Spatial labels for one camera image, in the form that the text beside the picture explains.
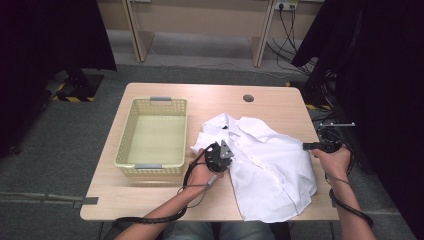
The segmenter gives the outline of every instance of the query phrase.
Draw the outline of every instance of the hand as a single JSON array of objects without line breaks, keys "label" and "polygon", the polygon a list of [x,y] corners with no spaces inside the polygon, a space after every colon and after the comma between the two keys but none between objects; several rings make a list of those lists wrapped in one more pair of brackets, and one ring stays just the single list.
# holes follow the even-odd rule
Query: hand
[{"label": "hand", "polygon": [[337,152],[326,153],[319,149],[311,150],[311,154],[317,156],[321,166],[328,175],[340,179],[347,177],[347,168],[350,163],[350,151],[343,145]]},{"label": "hand", "polygon": [[191,175],[188,179],[188,185],[206,185],[208,184],[209,180],[214,176],[216,176],[216,179],[214,183],[224,176],[223,173],[214,173],[206,166],[205,161],[205,155],[203,155],[199,161],[197,162],[198,165],[193,169],[191,172]]}]

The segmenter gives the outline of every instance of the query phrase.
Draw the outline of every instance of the jeans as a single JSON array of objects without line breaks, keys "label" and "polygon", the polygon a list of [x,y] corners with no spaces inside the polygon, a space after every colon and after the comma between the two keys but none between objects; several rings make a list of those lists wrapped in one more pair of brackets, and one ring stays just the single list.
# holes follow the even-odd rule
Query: jeans
[{"label": "jeans", "polygon": [[[170,223],[164,230],[165,240],[214,240],[211,223],[183,222]],[[223,222],[220,240],[268,240],[275,239],[268,224],[260,221]]]}]

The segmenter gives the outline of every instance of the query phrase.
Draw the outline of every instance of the forearm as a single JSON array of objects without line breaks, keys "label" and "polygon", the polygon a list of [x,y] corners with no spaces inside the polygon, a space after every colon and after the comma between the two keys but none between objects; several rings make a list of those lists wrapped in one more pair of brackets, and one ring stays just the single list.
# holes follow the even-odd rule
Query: forearm
[{"label": "forearm", "polygon": [[[361,207],[351,186],[343,181],[348,181],[347,176],[338,177],[339,180],[329,178],[334,196],[346,205],[360,211]],[[368,223],[361,217],[337,205],[343,239],[376,239]]]},{"label": "forearm", "polygon": [[[202,187],[189,187],[177,194],[155,210],[151,211],[145,218],[162,218],[172,216],[180,212],[192,200],[203,192]],[[122,232],[116,239],[139,240],[155,239],[168,223],[158,224],[133,224]]]}]

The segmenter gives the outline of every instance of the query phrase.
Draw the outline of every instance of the white shirt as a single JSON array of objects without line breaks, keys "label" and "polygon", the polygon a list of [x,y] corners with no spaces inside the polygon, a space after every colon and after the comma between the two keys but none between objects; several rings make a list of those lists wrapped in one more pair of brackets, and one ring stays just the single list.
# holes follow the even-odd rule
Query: white shirt
[{"label": "white shirt", "polygon": [[192,151],[224,140],[237,205],[245,221],[283,222],[300,214],[316,191],[310,155],[302,142],[273,131],[262,120],[223,113],[203,124]]}]

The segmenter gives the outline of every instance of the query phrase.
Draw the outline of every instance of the person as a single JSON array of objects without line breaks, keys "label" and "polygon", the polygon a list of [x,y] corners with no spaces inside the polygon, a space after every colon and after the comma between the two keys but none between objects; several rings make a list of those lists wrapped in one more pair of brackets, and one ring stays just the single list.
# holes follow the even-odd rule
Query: person
[{"label": "person", "polygon": [[[342,146],[337,152],[325,153],[321,150],[314,149],[310,151],[311,154],[320,159],[323,170],[326,172],[329,182],[332,186],[334,195],[337,199],[345,204],[360,210],[359,203],[356,196],[350,187],[347,178],[347,168],[350,161],[350,152],[346,146]],[[204,157],[199,160],[198,166],[193,169],[193,172],[188,180],[190,187],[184,188],[176,196],[148,213],[145,218],[160,218],[178,213],[181,209],[187,206],[191,201],[203,194],[208,187],[216,182],[216,180],[223,177],[223,173],[211,172],[205,163]],[[209,186],[207,183],[211,179],[215,181]],[[344,240],[349,239],[362,239],[372,240],[376,239],[368,223],[346,211],[345,209],[337,206],[337,212],[340,219],[342,229],[342,237]],[[173,222],[159,223],[159,224],[132,224],[125,231],[123,231],[116,239],[117,240],[132,240],[132,239],[156,239],[156,237],[165,229],[165,239],[213,239],[212,230],[207,228],[208,223],[187,223],[187,222]],[[224,227],[224,236],[227,239],[274,239],[268,224],[262,222],[235,222],[233,225]]]},{"label": "person", "polygon": [[[334,192],[334,196],[346,205],[361,210],[355,193],[353,192],[347,178],[347,169],[350,162],[350,151],[343,145],[337,152],[325,153],[319,149],[310,151],[312,155],[318,157],[324,172]],[[340,219],[343,240],[376,239],[368,223],[337,205],[337,213]]]}]

